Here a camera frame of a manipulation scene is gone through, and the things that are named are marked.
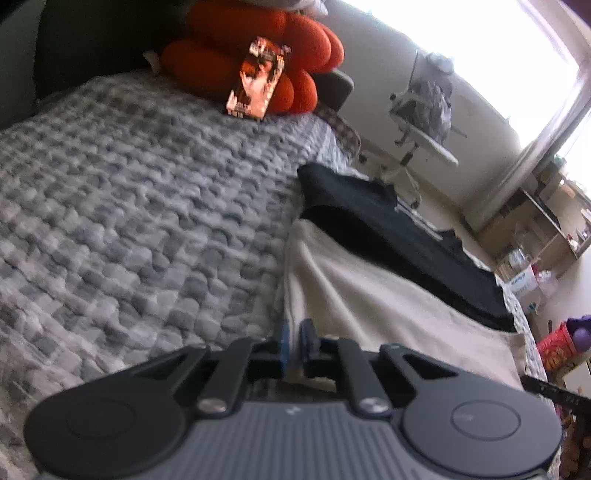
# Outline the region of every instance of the ridged gray surface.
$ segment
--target ridged gray surface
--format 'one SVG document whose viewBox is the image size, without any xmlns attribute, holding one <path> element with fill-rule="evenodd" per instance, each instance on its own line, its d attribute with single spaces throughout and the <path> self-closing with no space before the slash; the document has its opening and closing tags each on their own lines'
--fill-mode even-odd
<svg viewBox="0 0 591 480">
<path fill-rule="evenodd" d="M 388 423 L 354 417 L 342 402 L 253 402 L 227 419 L 197 423 L 173 456 L 128 480 L 443 478 L 413 459 Z"/>
</svg>

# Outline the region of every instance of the red box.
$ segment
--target red box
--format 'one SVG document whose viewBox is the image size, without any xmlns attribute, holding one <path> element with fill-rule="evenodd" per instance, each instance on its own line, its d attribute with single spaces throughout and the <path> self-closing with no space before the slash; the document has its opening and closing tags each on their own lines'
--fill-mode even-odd
<svg viewBox="0 0 591 480">
<path fill-rule="evenodd" d="M 558 329 L 538 342 L 536 346 L 548 373 L 558 370 L 569 358 L 578 353 L 566 328 L 566 322 L 562 322 Z"/>
</svg>

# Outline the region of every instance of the circular button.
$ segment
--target circular button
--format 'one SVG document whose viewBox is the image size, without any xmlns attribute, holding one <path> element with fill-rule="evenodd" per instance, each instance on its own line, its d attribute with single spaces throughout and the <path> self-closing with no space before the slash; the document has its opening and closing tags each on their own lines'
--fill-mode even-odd
<svg viewBox="0 0 591 480">
<path fill-rule="evenodd" d="M 77 406 L 68 416 L 67 425 L 76 436 L 99 440 L 124 434 L 134 421 L 135 414 L 129 405 L 98 400 Z"/>
<path fill-rule="evenodd" d="M 485 441 L 506 439 L 521 425 L 518 413 L 502 403 L 475 400 L 457 406 L 452 425 L 464 435 Z"/>
</svg>

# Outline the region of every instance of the dark headboard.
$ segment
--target dark headboard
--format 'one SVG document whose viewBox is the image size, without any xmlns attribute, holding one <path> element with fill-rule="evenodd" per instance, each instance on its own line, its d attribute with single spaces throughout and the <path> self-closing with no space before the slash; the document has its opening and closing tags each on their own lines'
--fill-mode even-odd
<svg viewBox="0 0 591 480">
<path fill-rule="evenodd" d="M 183 35 L 194 0 L 47 0 L 37 35 L 39 98 L 97 75 L 146 67 L 142 53 Z"/>
</svg>

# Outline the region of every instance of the metal screw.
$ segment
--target metal screw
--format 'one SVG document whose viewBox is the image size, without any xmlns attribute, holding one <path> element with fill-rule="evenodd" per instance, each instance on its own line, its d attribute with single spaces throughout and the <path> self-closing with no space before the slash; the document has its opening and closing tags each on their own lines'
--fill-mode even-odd
<svg viewBox="0 0 591 480">
<path fill-rule="evenodd" d="M 221 398 L 204 398 L 199 401 L 197 408 L 203 413 L 224 413 L 228 409 L 228 404 Z"/>
<path fill-rule="evenodd" d="M 378 397 L 364 398 L 362 401 L 359 402 L 359 406 L 367 413 L 374 414 L 384 413 L 385 411 L 388 411 L 390 408 L 388 402 Z"/>
</svg>

